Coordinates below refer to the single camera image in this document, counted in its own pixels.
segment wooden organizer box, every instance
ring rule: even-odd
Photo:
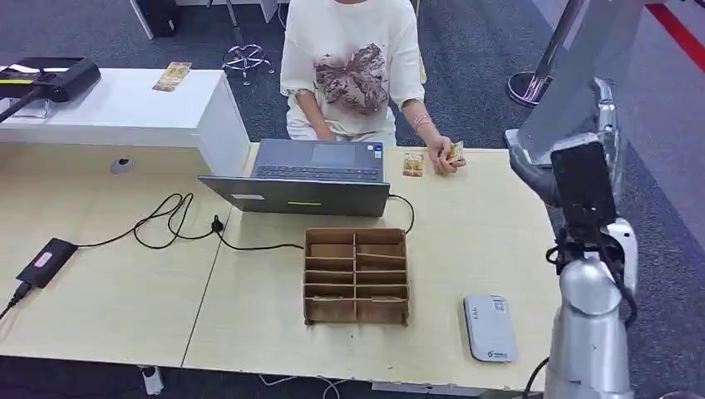
[[[307,229],[304,322],[406,326],[409,282],[405,238],[401,229]]]

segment laptop keyboard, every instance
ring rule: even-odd
[[[257,177],[278,179],[316,179],[316,180],[359,180],[374,181],[379,170],[344,169],[344,168],[308,168],[297,166],[260,166]]]

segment stanchion base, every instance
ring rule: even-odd
[[[510,77],[509,81],[507,82],[507,92],[509,93],[509,97],[512,100],[521,104],[522,106],[528,106],[530,108],[538,106],[539,101],[541,101],[541,97],[544,96],[544,93],[546,93],[546,89],[549,88],[550,83],[553,81],[553,77],[548,76],[544,87],[541,89],[541,92],[539,92],[539,95],[536,98],[532,99],[525,97],[525,94],[526,90],[529,88],[531,79],[533,78],[534,72],[519,72]]]

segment card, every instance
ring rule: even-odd
[[[153,90],[172,92],[184,80],[191,69],[190,62],[172,62],[161,75]]]
[[[462,159],[463,142],[458,141],[451,147],[451,153],[448,155],[448,163]]]
[[[423,155],[404,154],[404,171],[402,174],[411,177],[423,177]]]

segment metal pole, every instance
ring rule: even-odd
[[[555,64],[556,54],[563,46],[570,28],[575,23],[575,19],[583,7],[583,2],[584,0],[568,0],[563,14],[560,15],[558,25],[555,27],[553,36],[551,36],[549,45],[541,57],[539,65],[536,67],[536,72],[520,72],[509,78],[507,88],[512,100],[522,106],[531,108],[539,104],[541,97],[553,81],[550,72]]]

